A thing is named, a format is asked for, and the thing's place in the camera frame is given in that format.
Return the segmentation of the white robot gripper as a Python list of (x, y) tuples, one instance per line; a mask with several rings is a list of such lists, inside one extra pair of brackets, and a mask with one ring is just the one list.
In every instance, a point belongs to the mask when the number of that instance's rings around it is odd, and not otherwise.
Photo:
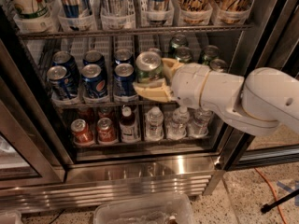
[(200, 94), (210, 72), (207, 65), (198, 63), (184, 64), (173, 58), (162, 58), (162, 79), (150, 83), (134, 82), (135, 92), (148, 100), (168, 103), (173, 99), (188, 108), (198, 108)]

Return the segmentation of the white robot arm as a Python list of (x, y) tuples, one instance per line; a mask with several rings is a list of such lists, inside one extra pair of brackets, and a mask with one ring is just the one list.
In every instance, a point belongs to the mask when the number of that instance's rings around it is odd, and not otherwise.
[(242, 77), (198, 63), (168, 58), (163, 63), (163, 79), (133, 84), (139, 96), (210, 110), (228, 125), (254, 136), (268, 135), (281, 124), (299, 133), (299, 80), (270, 67)]

